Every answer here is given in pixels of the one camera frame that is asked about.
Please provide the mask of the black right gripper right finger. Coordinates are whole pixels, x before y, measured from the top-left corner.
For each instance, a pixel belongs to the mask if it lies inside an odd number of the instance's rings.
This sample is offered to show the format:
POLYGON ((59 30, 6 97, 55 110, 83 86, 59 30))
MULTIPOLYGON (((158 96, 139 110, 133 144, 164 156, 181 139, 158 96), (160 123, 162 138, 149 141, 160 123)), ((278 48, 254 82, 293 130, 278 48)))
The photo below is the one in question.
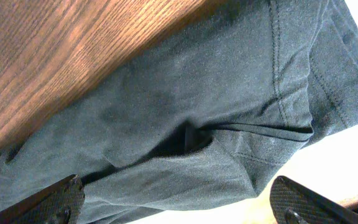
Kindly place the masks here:
POLYGON ((283 175, 271 186, 270 206, 279 224, 358 224, 358 204, 343 207, 283 175))

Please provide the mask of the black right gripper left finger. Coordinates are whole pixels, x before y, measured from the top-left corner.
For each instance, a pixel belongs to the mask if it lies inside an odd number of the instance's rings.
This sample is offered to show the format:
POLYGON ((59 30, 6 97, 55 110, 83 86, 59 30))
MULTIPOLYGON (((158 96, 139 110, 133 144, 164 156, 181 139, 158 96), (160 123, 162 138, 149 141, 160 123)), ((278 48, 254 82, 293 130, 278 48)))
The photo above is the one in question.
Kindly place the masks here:
POLYGON ((81 179, 73 174, 0 212, 0 224, 76 224, 85 202, 81 179))

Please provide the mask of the dark green t-shirt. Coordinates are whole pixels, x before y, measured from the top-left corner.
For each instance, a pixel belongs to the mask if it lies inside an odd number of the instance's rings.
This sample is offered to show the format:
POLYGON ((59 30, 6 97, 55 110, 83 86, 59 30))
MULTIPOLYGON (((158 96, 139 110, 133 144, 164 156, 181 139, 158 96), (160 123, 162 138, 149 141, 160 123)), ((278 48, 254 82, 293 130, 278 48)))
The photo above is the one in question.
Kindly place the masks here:
POLYGON ((216 208, 357 124, 344 1, 229 1, 0 153, 0 211, 72 174, 85 185, 79 223, 216 208))

